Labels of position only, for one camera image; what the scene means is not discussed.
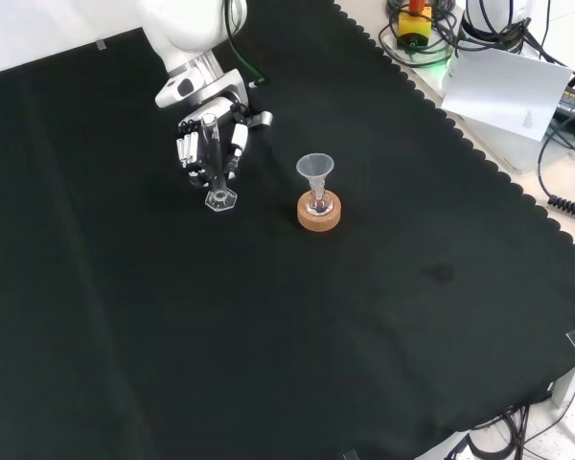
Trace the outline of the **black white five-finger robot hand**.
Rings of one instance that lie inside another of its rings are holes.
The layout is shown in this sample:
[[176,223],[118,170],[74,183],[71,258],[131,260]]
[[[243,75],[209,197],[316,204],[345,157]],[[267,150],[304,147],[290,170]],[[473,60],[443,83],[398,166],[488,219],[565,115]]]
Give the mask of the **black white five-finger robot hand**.
[[211,185],[210,161],[203,152],[201,121],[204,115],[215,115],[220,126],[233,122],[234,130],[224,162],[227,179],[236,176],[248,142],[249,108],[242,103],[233,103],[225,97],[214,98],[185,117],[176,134],[176,148],[181,168],[187,173],[191,184],[197,188]]

